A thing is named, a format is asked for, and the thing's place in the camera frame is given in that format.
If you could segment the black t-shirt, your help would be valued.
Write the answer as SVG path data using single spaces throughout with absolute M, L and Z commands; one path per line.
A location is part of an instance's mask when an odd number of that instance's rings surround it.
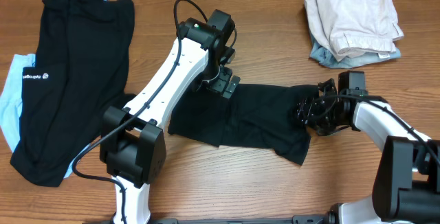
M 295 121 L 294 109 L 317 95 L 313 85 L 240 84 L 229 99 L 209 90 L 187 91 L 173 109 L 168 133 L 216 147 L 272 149 L 301 165 L 311 136 Z

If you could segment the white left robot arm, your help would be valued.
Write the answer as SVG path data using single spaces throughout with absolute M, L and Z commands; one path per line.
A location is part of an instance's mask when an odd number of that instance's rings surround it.
M 226 45 L 233 35 L 232 17 L 215 10 L 207 22 L 189 18 L 160 69 L 122 109 L 104 113 L 102 134 L 127 126 L 100 145 L 100 160 L 117 181 L 117 210 L 111 223 L 148 223 L 150 184 L 166 158 L 164 127 L 187 90 L 205 89 L 230 98 L 240 78 L 226 67 L 235 50 Z

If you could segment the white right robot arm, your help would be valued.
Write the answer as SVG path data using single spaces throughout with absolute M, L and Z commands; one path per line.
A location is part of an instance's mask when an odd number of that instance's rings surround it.
M 294 120 L 319 136 L 346 128 L 366 133 L 382 153 L 370 196 L 335 204 L 323 223 L 438 223 L 439 141 L 403 121 L 369 95 L 362 71 L 345 71 L 302 99 Z

